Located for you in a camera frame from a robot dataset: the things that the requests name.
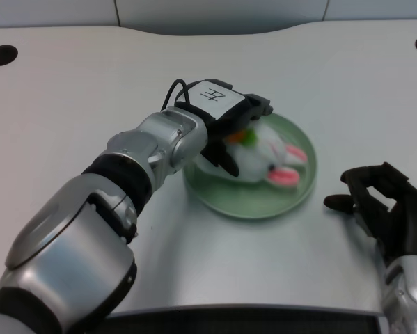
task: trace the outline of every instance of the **white label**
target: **white label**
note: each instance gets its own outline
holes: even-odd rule
[[[199,82],[188,90],[188,94],[192,106],[206,111],[217,120],[244,99],[244,96],[209,81]],[[179,96],[178,101],[185,102],[184,94]]]

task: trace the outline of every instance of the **green plate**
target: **green plate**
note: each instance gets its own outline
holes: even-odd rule
[[[301,177],[298,187],[280,189],[266,181],[256,184],[229,181],[204,173],[195,163],[188,164],[183,169],[185,184],[213,210],[235,218],[269,218],[293,209],[312,191],[317,158],[310,140],[298,126],[279,115],[265,116],[262,121],[307,154],[308,164],[297,169]]]

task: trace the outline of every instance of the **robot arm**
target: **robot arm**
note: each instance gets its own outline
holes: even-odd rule
[[[324,204],[354,214],[366,233],[378,239],[386,270],[382,307],[392,334],[417,334],[417,189],[388,163],[347,170],[341,176],[350,195],[333,195]],[[389,210],[372,197],[373,186],[396,204]]]
[[[205,148],[219,147],[237,127],[272,112],[268,100],[241,95],[221,81],[199,81],[189,91],[183,86],[176,106],[114,136],[18,234],[0,279],[0,333],[82,333],[108,315],[134,283],[137,267],[128,243],[165,177]],[[198,89],[216,94],[198,102]],[[222,104],[221,97],[228,101]],[[228,155],[221,153],[210,150],[214,163]]]

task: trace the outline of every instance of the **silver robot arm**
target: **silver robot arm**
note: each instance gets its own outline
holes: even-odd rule
[[[109,314],[136,277],[127,244],[137,216],[206,144],[202,119],[175,107],[114,136],[14,241],[0,280],[0,333],[80,333]]]

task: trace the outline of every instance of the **black strap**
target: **black strap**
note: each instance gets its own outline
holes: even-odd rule
[[[36,334],[61,334],[54,313],[38,297],[18,287],[0,289],[0,314],[19,320]]]

